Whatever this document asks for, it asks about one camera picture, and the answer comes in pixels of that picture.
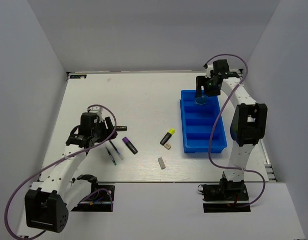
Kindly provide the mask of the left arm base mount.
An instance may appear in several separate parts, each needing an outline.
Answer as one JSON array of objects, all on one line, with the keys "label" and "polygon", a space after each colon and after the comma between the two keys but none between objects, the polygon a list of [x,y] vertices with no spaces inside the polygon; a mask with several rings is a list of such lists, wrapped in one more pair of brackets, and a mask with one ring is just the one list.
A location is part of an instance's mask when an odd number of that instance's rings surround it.
[{"label": "left arm base mount", "polygon": [[114,205],[115,185],[98,185],[96,189],[106,189],[110,194],[104,190],[101,190],[89,197],[87,200],[79,203],[71,211],[91,213],[112,212]]}]

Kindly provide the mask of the pen with green tip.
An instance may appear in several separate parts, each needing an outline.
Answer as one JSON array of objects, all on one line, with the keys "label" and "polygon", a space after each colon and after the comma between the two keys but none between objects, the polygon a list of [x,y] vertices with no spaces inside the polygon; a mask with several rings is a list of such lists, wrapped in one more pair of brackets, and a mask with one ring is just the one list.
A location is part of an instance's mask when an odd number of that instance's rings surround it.
[{"label": "pen with green tip", "polygon": [[110,152],[109,148],[108,148],[107,146],[105,146],[105,149],[106,149],[106,151],[107,151],[107,153],[108,153],[108,155],[109,155],[109,157],[110,157],[111,161],[112,161],[112,162],[113,162],[113,164],[116,166],[116,165],[117,165],[117,163],[116,163],[116,161],[115,161],[115,159],[114,159],[114,157],[113,157],[112,153]]}]

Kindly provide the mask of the blue tape roll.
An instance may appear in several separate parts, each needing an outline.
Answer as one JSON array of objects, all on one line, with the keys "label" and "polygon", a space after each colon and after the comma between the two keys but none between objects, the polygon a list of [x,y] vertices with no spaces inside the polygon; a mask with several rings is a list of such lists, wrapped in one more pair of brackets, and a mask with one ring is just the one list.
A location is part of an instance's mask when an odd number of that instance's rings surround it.
[{"label": "blue tape roll", "polygon": [[205,105],[206,101],[207,100],[206,100],[206,97],[204,95],[195,97],[195,103],[198,104],[198,105]]}]

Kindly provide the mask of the yellow highlighter marker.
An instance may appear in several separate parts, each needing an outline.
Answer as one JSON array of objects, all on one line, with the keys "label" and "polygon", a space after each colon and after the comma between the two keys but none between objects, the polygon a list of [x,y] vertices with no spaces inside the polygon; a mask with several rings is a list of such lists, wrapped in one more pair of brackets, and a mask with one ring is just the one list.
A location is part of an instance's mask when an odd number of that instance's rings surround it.
[{"label": "yellow highlighter marker", "polygon": [[164,145],[165,143],[167,143],[174,133],[175,133],[175,130],[173,128],[169,129],[169,131],[161,139],[160,144]]}]

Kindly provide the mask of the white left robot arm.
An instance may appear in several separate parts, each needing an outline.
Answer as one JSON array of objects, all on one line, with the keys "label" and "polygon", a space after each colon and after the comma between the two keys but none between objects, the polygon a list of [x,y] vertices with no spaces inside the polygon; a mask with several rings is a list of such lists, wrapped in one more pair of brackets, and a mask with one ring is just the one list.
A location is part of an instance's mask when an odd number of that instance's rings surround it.
[{"label": "white left robot arm", "polygon": [[102,117],[103,109],[90,107],[80,117],[65,143],[63,161],[57,163],[45,181],[25,197],[26,224],[30,228],[60,233],[67,224],[69,212],[84,197],[99,195],[97,178],[74,174],[92,146],[117,137],[110,117]]}]

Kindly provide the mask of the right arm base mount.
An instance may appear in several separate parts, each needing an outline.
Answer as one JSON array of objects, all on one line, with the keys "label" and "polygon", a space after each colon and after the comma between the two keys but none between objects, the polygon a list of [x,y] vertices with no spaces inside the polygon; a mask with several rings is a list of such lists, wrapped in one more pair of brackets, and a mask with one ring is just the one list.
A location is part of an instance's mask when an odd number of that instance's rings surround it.
[{"label": "right arm base mount", "polygon": [[204,213],[247,213],[251,211],[245,182],[220,179],[218,184],[201,184]]}]

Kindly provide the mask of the grey white eraser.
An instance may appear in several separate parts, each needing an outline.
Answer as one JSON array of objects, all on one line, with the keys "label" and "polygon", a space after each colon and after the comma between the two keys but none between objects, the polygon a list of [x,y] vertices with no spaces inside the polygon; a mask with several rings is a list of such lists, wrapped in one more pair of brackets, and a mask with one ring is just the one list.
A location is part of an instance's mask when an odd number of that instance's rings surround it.
[{"label": "grey white eraser", "polygon": [[166,168],[165,163],[161,157],[158,158],[158,163],[162,170]]}]

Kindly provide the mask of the pen with white cap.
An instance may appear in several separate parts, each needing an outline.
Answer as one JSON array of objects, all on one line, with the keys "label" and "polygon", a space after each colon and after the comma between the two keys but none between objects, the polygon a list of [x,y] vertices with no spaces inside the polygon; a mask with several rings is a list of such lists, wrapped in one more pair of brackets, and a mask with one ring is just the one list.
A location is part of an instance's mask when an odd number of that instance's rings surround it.
[{"label": "pen with white cap", "polygon": [[124,160],[124,156],[122,155],[122,153],[118,150],[118,148],[115,146],[115,144],[113,143],[113,141],[109,140],[109,143],[112,145],[113,149],[115,150],[115,152],[117,153],[118,157],[121,160]]}]

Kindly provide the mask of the purple highlighter marker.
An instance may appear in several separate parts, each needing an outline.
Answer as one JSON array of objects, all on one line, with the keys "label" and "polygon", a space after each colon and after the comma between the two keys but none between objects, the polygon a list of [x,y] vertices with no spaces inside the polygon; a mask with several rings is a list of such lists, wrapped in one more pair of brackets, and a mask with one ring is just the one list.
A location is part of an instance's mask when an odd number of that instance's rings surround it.
[{"label": "purple highlighter marker", "polygon": [[122,139],[122,141],[124,142],[124,144],[127,146],[127,148],[135,155],[138,153],[138,150],[136,149],[136,147],[133,145],[133,143],[127,138],[124,137]]}]

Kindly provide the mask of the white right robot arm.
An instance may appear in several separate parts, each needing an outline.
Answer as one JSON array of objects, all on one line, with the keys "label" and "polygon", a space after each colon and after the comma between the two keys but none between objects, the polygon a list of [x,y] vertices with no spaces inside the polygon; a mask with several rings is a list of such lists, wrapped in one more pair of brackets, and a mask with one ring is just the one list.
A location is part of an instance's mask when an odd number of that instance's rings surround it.
[{"label": "white right robot arm", "polygon": [[222,167],[223,178],[228,182],[219,187],[220,195],[229,200],[238,192],[234,183],[244,180],[252,150],[265,135],[268,108],[250,96],[238,73],[230,71],[226,59],[214,61],[209,74],[196,77],[195,102],[204,105],[208,98],[221,92],[227,95],[225,103],[231,102],[235,108],[230,125],[233,147],[228,166]]}]

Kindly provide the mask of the green highlighter marker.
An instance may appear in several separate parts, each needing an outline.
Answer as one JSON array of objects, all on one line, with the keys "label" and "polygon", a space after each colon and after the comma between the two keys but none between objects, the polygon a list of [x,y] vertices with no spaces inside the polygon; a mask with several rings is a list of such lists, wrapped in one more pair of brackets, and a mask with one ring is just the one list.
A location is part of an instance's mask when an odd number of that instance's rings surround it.
[{"label": "green highlighter marker", "polygon": [[118,125],[117,127],[116,127],[116,131],[117,132],[125,132],[125,131],[127,131],[128,130],[128,128],[127,128],[127,126],[120,126],[120,125]]}]

